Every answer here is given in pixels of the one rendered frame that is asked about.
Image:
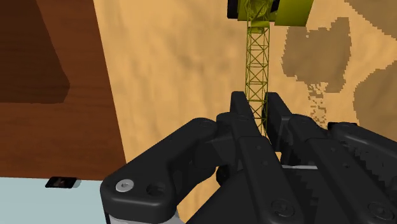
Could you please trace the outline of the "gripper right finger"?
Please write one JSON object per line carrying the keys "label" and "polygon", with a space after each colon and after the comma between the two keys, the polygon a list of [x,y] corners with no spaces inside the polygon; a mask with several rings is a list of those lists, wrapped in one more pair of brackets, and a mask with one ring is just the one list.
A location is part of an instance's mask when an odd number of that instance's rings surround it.
{"label": "gripper right finger", "polygon": [[349,224],[397,224],[397,142],[350,122],[320,127],[266,94],[267,135],[281,164],[316,167]]}

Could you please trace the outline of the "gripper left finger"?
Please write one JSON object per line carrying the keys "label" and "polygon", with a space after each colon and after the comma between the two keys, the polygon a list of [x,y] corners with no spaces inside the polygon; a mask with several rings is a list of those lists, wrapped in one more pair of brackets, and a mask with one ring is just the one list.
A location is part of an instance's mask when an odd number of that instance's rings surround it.
{"label": "gripper left finger", "polygon": [[215,120],[195,118],[104,179],[107,224],[177,224],[178,204],[201,182],[220,187],[186,224],[305,224],[243,92]]}

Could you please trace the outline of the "yellow toy crane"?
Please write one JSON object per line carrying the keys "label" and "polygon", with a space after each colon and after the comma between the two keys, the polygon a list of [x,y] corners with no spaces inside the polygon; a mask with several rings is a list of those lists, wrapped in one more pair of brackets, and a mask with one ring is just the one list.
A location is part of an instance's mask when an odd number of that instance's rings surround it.
{"label": "yellow toy crane", "polygon": [[246,23],[244,93],[264,136],[267,135],[270,26],[306,26],[313,1],[227,0],[227,18]]}

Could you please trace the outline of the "small black rectangular plate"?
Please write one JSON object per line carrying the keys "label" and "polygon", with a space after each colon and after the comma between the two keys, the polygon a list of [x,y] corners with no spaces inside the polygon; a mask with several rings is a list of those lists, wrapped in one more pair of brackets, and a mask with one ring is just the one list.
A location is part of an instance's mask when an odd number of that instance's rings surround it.
{"label": "small black rectangular plate", "polygon": [[72,188],[76,183],[77,178],[74,177],[60,177],[53,176],[51,177],[45,187],[46,188]]}

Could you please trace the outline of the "dark brown wooden furniture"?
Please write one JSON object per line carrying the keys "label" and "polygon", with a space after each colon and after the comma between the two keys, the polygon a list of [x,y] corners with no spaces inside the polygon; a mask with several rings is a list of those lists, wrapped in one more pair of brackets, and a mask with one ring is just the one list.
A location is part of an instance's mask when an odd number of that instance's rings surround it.
{"label": "dark brown wooden furniture", "polygon": [[70,82],[36,0],[0,0],[0,102],[64,102]]}

